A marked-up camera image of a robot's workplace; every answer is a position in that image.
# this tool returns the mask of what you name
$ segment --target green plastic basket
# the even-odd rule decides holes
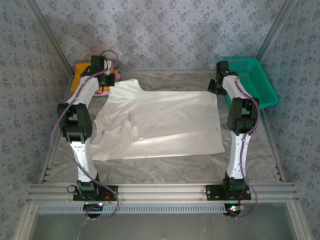
[[[249,69],[249,77],[241,77],[240,82],[244,89],[254,98],[258,98],[260,101],[260,109],[265,107],[276,105],[279,102],[279,98],[272,87],[265,71],[263,70],[260,62],[254,57],[243,58],[227,58],[227,61],[238,61],[247,66]],[[231,71],[237,72],[239,76],[247,75],[247,70],[240,63],[229,63]],[[225,96],[226,101],[231,106],[232,100],[229,95]]]

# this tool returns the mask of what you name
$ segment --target white cloth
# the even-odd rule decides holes
[[[116,82],[94,120],[94,160],[224,153],[217,97],[206,91],[144,91]]]

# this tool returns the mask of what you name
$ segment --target patterned wallpaper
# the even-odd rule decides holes
[[[23,1],[0,1],[0,239],[38,181],[68,78]]]
[[[74,66],[104,49],[123,68],[214,69],[254,57],[282,0],[36,0]]]
[[[263,63],[279,96],[266,109],[282,168],[320,239],[320,2],[299,0]]]

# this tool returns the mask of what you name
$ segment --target purple cable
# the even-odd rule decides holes
[[[116,60],[117,60],[117,61],[119,60],[118,55],[117,55],[114,51],[112,51],[112,50],[106,50],[105,52],[111,52],[111,53],[115,54]],[[110,215],[105,216],[105,217],[99,217],[99,218],[91,218],[91,217],[88,216],[88,213],[86,214],[87,218],[88,218],[89,220],[93,220],[93,221],[95,221],[95,220],[106,220],[106,219],[109,219],[109,218],[113,217],[113,216],[116,214],[116,212],[117,212],[117,210],[118,210],[118,207],[119,207],[119,198],[118,198],[118,195],[117,195],[117,193],[116,193],[115,191],[113,191],[110,187],[108,187],[107,185],[105,185],[105,184],[103,184],[103,183],[95,180],[93,177],[91,177],[90,174],[80,165],[80,163],[79,163],[74,157],[69,156],[69,155],[65,154],[64,152],[60,151],[60,150],[55,146],[54,141],[55,141],[55,136],[56,136],[56,133],[57,133],[57,130],[58,130],[58,128],[59,128],[59,124],[60,124],[62,118],[63,118],[64,115],[67,113],[67,111],[69,110],[69,108],[73,105],[73,103],[78,99],[78,96],[79,96],[79,94],[81,93],[81,91],[82,91],[83,87],[85,86],[85,84],[86,84],[88,81],[90,81],[91,79],[93,79],[94,77],[96,77],[96,76],[98,76],[98,75],[100,75],[100,74],[104,74],[105,72],[111,70],[111,69],[114,68],[115,66],[116,66],[116,64],[112,64],[112,63],[111,63],[111,66],[110,66],[108,69],[105,69],[105,70],[103,70],[103,71],[100,71],[100,72],[97,72],[97,73],[91,75],[90,77],[88,77],[88,78],[83,82],[83,84],[80,86],[79,90],[78,90],[77,93],[75,94],[74,99],[73,99],[73,100],[69,103],[69,105],[64,109],[64,111],[61,113],[61,115],[59,116],[58,120],[56,121],[56,123],[55,123],[55,125],[54,125],[54,127],[53,127],[53,130],[52,130],[52,133],[51,133],[51,137],[50,137],[50,142],[51,142],[51,145],[52,145],[52,147],[53,147],[54,150],[56,150],[58,153],[62,154],[62,155],[65,156],[66,158],[73,160],[73,161],[75,162],[75,164],[82,170],[82,172],[83,172],[91,181],[93,181],[94,183],[96,183],[96,184],[98,184],[98,185],[106,188],[107,190],[109,190],[109,191],[115,196],[115,198],[116,198],[116,206],[115,206],[113,212],[112,212]]]
[[[255,200],[255,201],[254,201],[253,208],[251,209],[251,211],[249,211],[247,214],[245,214],[245,215],[243,215],[243,216],[238,216],[238,218],[244,218],[244,217],[250,215],[250,214],[255,210],[255,208],[256,208],[256,206],[257,206],[257,203],[258,203],[258,195],[257,195],[257,192],[256,192],[256,190],[251,186],[251,184],[249,183],[249,181],[247,180],[247,178],[246,178],[246,176],[245,176],[245,173],[244,173],[244,170],[243,170],[243,168],[242,168],[242,165],[243,165],[243,159],[242,159],[242,158],[243,158],[243,153],[244,153],[244,148],[245,148],[245,139],[246,139],[247,135],[249,135],[250,133],[252,133],[252,132],[253,132],[254,130],[256,130],[257,127],[258,127],[258,124],[259,124],[259,121],[260,121],[260,108],[259,108],[258,103],[257,103],[251,96],[249,96],[248,94],[244,93],[244,92],[242,91],[242,89],[239,87],[239,84],[238,84],[238,80],[239,80],[239,79],[240,79],[240,78],[237,77],[237,79],[235,80],[235,86],[236,86],[236,88],[237,88],[245,97],[249,98],[249,99],[253,102],[253,104],[255,105],[255,107],[256,107],[256,109],[257,109],[257,112],[258,112],[257,120],[256,120],[253,128],[251,128],[249,131],[247,131],[247,132],[243,135],[242,144],[241,144],[241,149],[240,149],[240,171],[241,171],[241,174],[242,174],[242,177],[243,177],[243,180],[244,180],[245,184],[246,184],[249,188],[251,188],[251,190],[253,191],[253,193],[254,193],[254,200]]]

